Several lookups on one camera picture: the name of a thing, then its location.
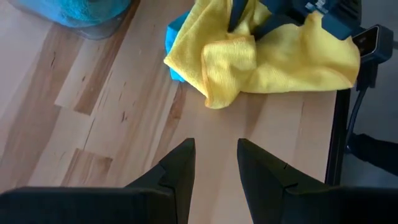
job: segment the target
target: cloth fold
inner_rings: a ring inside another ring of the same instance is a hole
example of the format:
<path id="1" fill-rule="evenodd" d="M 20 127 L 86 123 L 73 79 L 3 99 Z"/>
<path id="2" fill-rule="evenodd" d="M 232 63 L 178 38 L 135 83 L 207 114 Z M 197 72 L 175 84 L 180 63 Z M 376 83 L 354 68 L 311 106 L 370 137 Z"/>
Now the cloth fold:
<path id="1" fill-rule="evenodd" d="M 281 26 L 255 42 L 250 34 L 271 13 L 248 0 L 238 26 L 228 33 L 232 0 L 197 0 L 164 62 L 206 97 L 209 108 L 230 105 L 240 91 L 282 93 L 351 88 L 359 50 L 322 29 L 322 15 L 302 27 Z"/>

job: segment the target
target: wooden surface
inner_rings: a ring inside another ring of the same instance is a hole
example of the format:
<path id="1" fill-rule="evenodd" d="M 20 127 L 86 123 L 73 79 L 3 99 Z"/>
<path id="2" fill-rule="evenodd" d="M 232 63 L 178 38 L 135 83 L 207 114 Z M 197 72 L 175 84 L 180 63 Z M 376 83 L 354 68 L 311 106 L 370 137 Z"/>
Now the wooden surface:
<path id="1" fill-rule="evenodd" d="M 251 223 L 238 138 L 324 180 L 335 92 L 242 93 L 205 108 L 162 62 L 167 24 L 191 6 L 143 0 L 114 36 L 92 41 L 2 0 L 0 191 L 122 187 L 188 137 L 197 144 L 190 223 Z"/>

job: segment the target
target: blue towel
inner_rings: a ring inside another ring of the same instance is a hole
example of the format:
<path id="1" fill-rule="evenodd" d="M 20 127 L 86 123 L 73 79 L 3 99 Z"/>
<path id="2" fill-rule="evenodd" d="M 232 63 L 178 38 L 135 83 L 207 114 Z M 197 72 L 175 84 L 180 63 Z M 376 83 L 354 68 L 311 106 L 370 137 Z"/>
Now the blue towel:
<path id="1" fill-rule="evenodd" d="M 18 0 L 18 4 L 72 28 L 95 26 L 122 13 L 131 0 Z"/>
<path id="2" fill-rule="evenodd" d="M 174 41 L 177 38 L 177 34 L 180 31 L 182 24 L 187 19 L 189 11 L 184 13 L 182 16 L 178 17 L 176 20 L 171 22 L 169 26 L 167 26 L 166 30 L 166 41 L 165 41 L 165 48 L 166 52 L 169 53 L 173 47 Z M 177 80 L 180 82 L 185 82 L 185 80 L 173 69 L 170 68 L 170 76 L 172 80 Z"/>

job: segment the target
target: black cable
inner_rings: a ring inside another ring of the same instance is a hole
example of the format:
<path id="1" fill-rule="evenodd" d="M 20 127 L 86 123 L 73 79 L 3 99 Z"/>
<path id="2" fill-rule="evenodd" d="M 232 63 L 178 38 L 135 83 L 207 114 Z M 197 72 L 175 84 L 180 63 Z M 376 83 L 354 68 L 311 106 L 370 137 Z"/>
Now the black cable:
<path id="1" fill-rule="evenodd" d="M 349 141 L 351 135 L 353 134 L 356 117 L 358 115 L 359 108 L 361 107 L 361 104 L 362 104 L 363 98 L 365 97 L 367 89 L 368 88 L 366 87 L 366 88 L 363 88 L 362 90 L 359 91 L 359 95 L 356 98 L 353 111 L 351 112 L 351 116 L 349 117 L 345 150 L 348 149 L 347 148 L 348 147 L 348 141 Z"/>

